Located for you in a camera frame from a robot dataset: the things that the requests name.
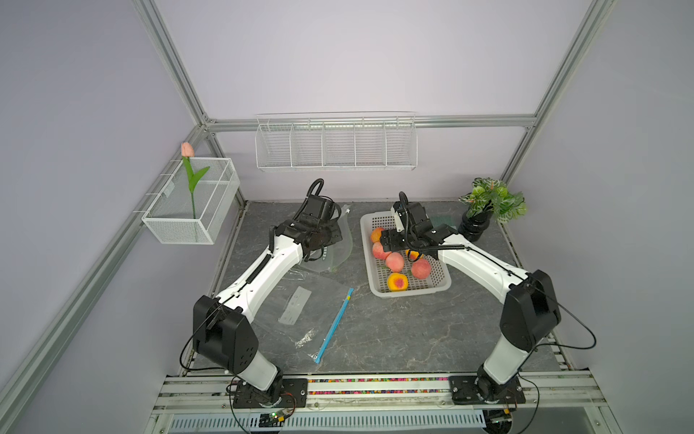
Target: white plastic basket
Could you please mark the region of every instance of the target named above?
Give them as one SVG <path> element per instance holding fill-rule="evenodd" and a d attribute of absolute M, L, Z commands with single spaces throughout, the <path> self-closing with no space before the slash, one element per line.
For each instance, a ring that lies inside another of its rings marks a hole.
<path fill-rule="evenodd" d="M 193 218 L 183 161 L 142 216 L 163 244 L 214 244 L 239 188 L 239 176 L 229 158 L 191 158 L 190 165 L 195 172 L 210 167 L 195 187 L 197 218 Z"/>
<path fill-rule="evenodd" d="M 405 291 L 392 292 L 388 289 L 388 276 L 391 271 L 386 267 L 386 261 L 376 259 L 371 253 L 373 243 L 371 242 L 371 232 L 376 228 L 394 229 L 395 219 L 390 211 L 374 212 L 365 214 L 360 220 L 362 227 L 362 242 L 364 243 L 364 257 L 366 258 L 366 273 L 369 275 L 369 287 L 371 292 L 379 297 L 403 297 L 408 295 L 432 294 L 438 291 L 447 290 L 450 287 L 450 274 L 446 264 L 439 262 L 431 256 L 426 256 L 426 260 L 432 266 L 432 272 L 424 280 L 412 277 L 410 272 L 412 262 L 408 261 L 405 251 L 399 253 L 405 258 L 405 268 L 401 273 L 407 276 L 409 285 Z"/>
<path fill-rule="evenodd" d="M 255 157 L 265 172 L 412 170 L 417 166 L 414 117 L 261 123 Z"/>

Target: wire shelf rack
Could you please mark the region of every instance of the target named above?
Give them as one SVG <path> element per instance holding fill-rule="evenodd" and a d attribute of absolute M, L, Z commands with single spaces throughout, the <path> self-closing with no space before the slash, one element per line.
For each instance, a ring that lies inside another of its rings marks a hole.
<path fill-rule="evenodd" d="M 414 115 L 259 120 L 255 156 L 266 172 L 417 166 Z"/>
<path fill-rule="evenodd" d="M 196 218 L 183 162 L 142 216 L 162 244 L 214 244 L 239 188 L 239 175 L 229 158 L 191 158 L 190 164 L 195 172 L 210 168 L 195 188 Z"/>

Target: artificial plant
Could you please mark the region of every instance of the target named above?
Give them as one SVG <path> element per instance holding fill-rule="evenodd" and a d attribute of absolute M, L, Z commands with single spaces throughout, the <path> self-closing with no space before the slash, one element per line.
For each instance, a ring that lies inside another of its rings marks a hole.
<path fill-rule="evenodd" d="M 468 218 L 491 211 L 501 224 L 517 219 L 527 212 L 523 193 L 509 193 L 506 183 L 498 179 L 476 178 L 473 181 L 473 191 L 458 200 L 470 205 Z"/>
<path fill-rule="evenodd" d="M 183 165 L 185 166 L 185 172 L 188 174 L 188 190 L 190 190 L 190 201 L 193 205 L 193 218 L 196 219 L 195 215 L 195 196 L 193 192 L 195 191 L 195 186 L 198 185 L 198 181 L 205 176 L 205 174 L 210 170 L 210 166 L 203 167 L 197 172 L 193 172 L 193 167 L 190 165 L 190 158 L 195 156 L 195 151 L 190 143 L 185 142 L 180 146 L 180 154 L 183 157 Z"/>

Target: plastic basket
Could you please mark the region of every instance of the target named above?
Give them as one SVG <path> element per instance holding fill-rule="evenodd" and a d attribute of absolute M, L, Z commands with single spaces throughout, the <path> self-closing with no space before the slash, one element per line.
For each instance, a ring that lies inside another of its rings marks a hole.
<path fill-rule="evenodd" d="M 183 161 L 142 217 L 163 244 L 214 244 L 239 188 L 239 176 L 229 158 L 191 158 L 190 165 L 195 172 L 210 167 L 195 187 L 197 218 L 193 218 Z"/>
<path fill-rule="evenodd" d="M 432 272 L 424 280 L 412 277 L 410 272 L 412 262 L 408 261 L 405 251 L 399 253 L 405 258 L 405 268 L 401 273 L 407 276 L 409 285 L 405 291 L 392 292 L 388 289 L 387 279 L 391 271 L 386 267 L 386 261 L 376 259 L 371 253 L 373 243 L 371 242 L 371 232 L 375 228 L 394 229 L 395 219 L 390 211 L 374 212 L 365 214 L 360 220 L 362 227 L 362 242 L 364 243 L 364 257 L 366 259 L 366 273 L 369 275 L 369 287 L 371 292 L 379 297 L 404 297 L 408 295 L 432 294 L 438 291 L 447 290 L 450 287 L 450 274 L 446 264 L 439 262 L 431 256 L 425 256 L 432 266 Z"/>

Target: black mounting plate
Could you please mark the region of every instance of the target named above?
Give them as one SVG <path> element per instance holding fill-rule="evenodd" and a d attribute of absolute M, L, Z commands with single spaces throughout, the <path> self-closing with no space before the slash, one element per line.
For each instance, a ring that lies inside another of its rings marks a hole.
<path fill-rule="evenodd" d="M 473 404 L 485 403 L 477 393 L 476 379 L 476 375 L 452 375 L 448 377 L 454 404 L 458 406 L 471 406 Z M 521 382 L 518 380 L 518 377 L 512 378 L 505 393 L 499 398 L 498 403 L 507 404 L 509 407 L 515 406 L 516 404 L 524 404 L 525 394 L 523 393 L 523 389 L 518 390 L 520 387 Z"/>
<path fill-rule="evenodd" d="M 260 405 L 253 390 L 255 388 L 250 384 L 239 384 L 236 388 L 236 397 L 234 398 L 234 408 L 265 408 Z M 306 406 L 306 396 L 308 395 L 308 380 L 306 378 L 283 378 L 282 389 L 280 391 L 280 402 L 274 406 L 276 408 L 292 408 L 294 400 L 291 397 L 282 395 L 283 393 L 291 393 L 296 398 L 296 407 L 302 408 Z"/>

